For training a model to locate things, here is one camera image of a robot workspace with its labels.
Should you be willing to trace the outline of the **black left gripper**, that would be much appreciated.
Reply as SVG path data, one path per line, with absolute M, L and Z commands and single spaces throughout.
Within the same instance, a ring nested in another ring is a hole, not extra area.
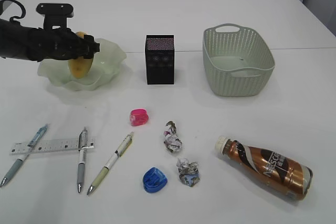
M 69 28 L 53 30 L 32 28 L 28 32 L 27 42 L 28 58 L 32 61 L 69 60 L 79 56 L 92 59 L 100 52 L 100 44 L 95 41 L 94 36 L 88 34 L 77 36 Z

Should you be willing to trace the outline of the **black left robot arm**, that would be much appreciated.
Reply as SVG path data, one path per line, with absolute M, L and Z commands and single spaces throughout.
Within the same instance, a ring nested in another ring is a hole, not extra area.
M 83 38 L 69 28 L 45 30 L 24 27 L 1 19 L 1 57 L 40 62 L 44 59 L 92 59 L 100 44 L 91 35 Z

